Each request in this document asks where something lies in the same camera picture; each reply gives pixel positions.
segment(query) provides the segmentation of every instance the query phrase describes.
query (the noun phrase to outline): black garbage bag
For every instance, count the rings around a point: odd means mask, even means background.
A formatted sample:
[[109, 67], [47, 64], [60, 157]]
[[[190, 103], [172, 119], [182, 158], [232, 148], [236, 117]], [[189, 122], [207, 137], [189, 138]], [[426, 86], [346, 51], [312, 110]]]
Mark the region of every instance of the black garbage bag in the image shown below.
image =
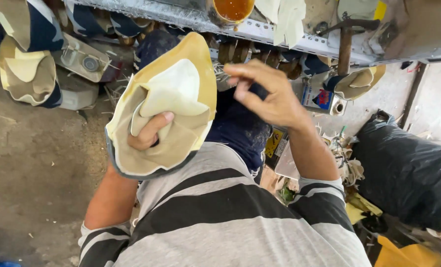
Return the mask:
[[441, 145], [399, 128], [379, 110], [357, 134], [362, 196], [402, 223], [441, 231]]

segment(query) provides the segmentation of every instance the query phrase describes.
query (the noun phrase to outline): gray striped shirt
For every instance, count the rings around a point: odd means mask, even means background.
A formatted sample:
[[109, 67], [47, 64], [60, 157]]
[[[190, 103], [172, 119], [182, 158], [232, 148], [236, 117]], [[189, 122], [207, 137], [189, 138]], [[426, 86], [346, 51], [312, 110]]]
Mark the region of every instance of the gray striped shirt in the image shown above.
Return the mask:
[[129, 222], [82, 225], [79, 266], [370, 266], [341, 180], [299, 184], [285, 207], [235, 151], [205, 142], [179, 171], [140, 185], [132, 233]]

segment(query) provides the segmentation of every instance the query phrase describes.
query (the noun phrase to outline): forearm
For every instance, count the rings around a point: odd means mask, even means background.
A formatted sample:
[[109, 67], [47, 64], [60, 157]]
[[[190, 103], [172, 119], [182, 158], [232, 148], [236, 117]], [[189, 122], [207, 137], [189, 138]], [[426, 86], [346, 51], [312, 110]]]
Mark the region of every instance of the forearm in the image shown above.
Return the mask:
[[137, 180], [122, 177], [109, 163], [105, 176], [88, 205], [85, 227], [97, 229], [128, 221], [137, 185]]
[[312, 124], [288, 128], [290, 148], [300, 175], [308, 179], [336, 180], [339, 178], [336, 161]]

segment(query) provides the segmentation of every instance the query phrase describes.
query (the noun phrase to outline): beige fabric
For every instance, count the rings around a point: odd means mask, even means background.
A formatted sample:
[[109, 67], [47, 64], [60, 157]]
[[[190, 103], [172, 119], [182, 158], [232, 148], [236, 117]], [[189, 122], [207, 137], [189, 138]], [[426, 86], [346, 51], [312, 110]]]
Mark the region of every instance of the beige fabric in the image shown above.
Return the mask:
[[[144, 176], [169, 170], [200, 148], [210, 129], [217, 88], [209, 48], [204, 38], [189, 33], [175, 48], [132, 76], [113, 119], [106, 125], [117, 167]], [[158, 131], [159, 144], [138, 151], [127, 144], [152, 116], [171, 111], [173, 121]]]
[[0, 45], [0, 78], [11, 97], [37, 106], [54, 90], [56, 65], [48, 51], [22, 52], [13, 38], [5, 36]]
[[355, 100], [367, 93], [385, 74], [386, 66], [366, 68], [349, 74], [334, 89], [334, 93], [346, 100]]
[[[81, 42], [67, 33], [63, 32], [64, 39], [67, 40], [67, 50], [52, 52], [57, 65], [62, 66], [78, 75], [97, 83], [102, 78], [106, 65], [110, 58], [97, 49]], [[99, 69], [95, 72], [89, 72], [82, 66], [82, 60], [90, 55], [91, 58], [99, 60]]]
[[31, 19], [25, 0], [0, 0], [0, 23], [23, 50], [29, 48]]

